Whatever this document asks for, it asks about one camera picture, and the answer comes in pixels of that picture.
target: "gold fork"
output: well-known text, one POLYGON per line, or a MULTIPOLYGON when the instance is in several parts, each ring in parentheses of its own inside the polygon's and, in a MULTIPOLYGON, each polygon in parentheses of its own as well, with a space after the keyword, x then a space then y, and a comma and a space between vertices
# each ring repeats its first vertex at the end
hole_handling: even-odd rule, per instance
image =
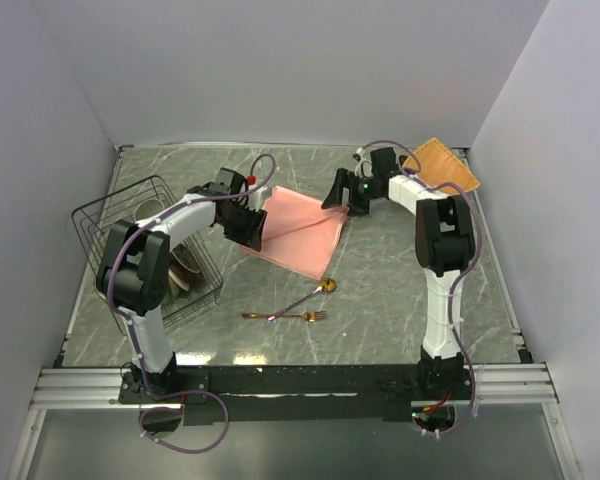
MULTIPOLYGON (((244 318, 269 318, 271 316, 270 313, 251 313, 245 312, 242 314, 244 318)), ((286 313, 283 315, 278 315, 279 317, 287 317, 287 318, 304 318, 307 322, 316 322, 318 320, 324 320, 327 318, 327 312, 306 312, 303 314, 292 314, 286 313)))

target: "white wall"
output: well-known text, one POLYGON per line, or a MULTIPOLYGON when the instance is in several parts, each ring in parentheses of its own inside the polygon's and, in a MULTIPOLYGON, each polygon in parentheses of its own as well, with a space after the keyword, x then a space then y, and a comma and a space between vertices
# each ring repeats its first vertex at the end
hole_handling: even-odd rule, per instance
POLYGON ((83 272, 69 214, 104 192, 113 153, 33 6, 0 0, 0 478, 83 272))
POLYGON ((525 338, 600 478, 600 0, 552 0, 471 149, 525 338))
POLYGON ((469 146, 547 0, 33 0, 115 144, 469 146))

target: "gray marble surface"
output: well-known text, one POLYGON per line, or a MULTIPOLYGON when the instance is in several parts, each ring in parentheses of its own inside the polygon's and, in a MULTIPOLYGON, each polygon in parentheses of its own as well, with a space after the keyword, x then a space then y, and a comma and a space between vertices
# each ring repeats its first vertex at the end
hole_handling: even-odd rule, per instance
MULTIPOLYGON (((152 174, 162 176, 176 196, 215 178, 222 167, 248 173, 261 151, 278 160, 273 185, 324 198, 337 167, 354 166, 353 148, 237 148, 188 146, 134 148, 119 160, 115 187, 152 174)), ((263 165, 260 177, 267 168, 263 165)), ((350 218, 327 274, 338 282, 297 311, 326 310, 328 319, 273 324, 245 320, 243 311, 270 312, 306 295, 312 279, 243 253, 224 240, 219 227, 201 233, 224 277, 218 305, 197 312, 169 330, 181 364, 373 364, 413 363, 426 326, 426 284, 414 252, 414 218, 388 200, 372 204, 368 217, 350 218)), ((511 324, 490 252, 465 282, 463 339, 475 362, 518 362, 511 324)), ((65 366, 121 365, 129 345, 106 305, 85 283, 65 355, 65 366)))

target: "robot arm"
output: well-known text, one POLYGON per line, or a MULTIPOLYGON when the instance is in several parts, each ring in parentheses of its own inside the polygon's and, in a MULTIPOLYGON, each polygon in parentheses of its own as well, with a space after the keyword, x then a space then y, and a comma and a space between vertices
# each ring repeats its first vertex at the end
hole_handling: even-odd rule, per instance
MULTIPOLYGON (((322 208, 341 204, 343 189, 347 189, 350 215, 368 214, 370 200, 376 198, 388 198, 415 215, 416 256, 424 268, 428 291, 418 381, 423 391, 443 395, 465 377, 464 358, 449 323, 448 309, 451 287, 475 253, 469 206, 461 196, 431 191, 415 177, 402 175, 392 148, 372 151, 370 160, 354 157, 371 164, 372 176, 360 176, 359 169, 339 169, 322 208)), ((451 303, 458 334, 462 283, 463 279, 457 282, 451 303)))
POLYGON ((214 182, 193 187, 163 212, 137 223, 119 220, 111 226, 96 275, 96 288, 102 293, 107 292, 113 265, 127 239, 138 229, 153 225, 127 250, 115 277, 113 298, 129 318, 125 321, 127 335, 132 338, 130 329, 133 328, 133 338, 137 341, 132 345, 132 370, 139 378, 142 358, 151 387, 159 393, 173 391, 177 367, 161 312, 168 289, 169 253, 190 235, 214 223, 222 225, 225 238, 259 251, 267 216, 267 212, 260 209, 262 191, 266 187, 247 197, 246 202, 242 199, 199 201, 203 197, 237 194, 245 185, 247 179, 238 172, 221 168, 214 182), (249 203, 255 204, 255 208, 250 208, 249 203))

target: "pink napkin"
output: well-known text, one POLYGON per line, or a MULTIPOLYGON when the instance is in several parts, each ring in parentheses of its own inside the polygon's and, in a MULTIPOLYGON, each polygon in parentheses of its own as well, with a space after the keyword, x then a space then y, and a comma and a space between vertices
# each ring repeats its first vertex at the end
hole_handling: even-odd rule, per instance
POLYGON ((283 187, 274 187, 263 205, 267 219, 262 231, 262 250, 252 255, 294 272, 320 280, 340 239, 347 207, 328 210, 322 202, 283 187))

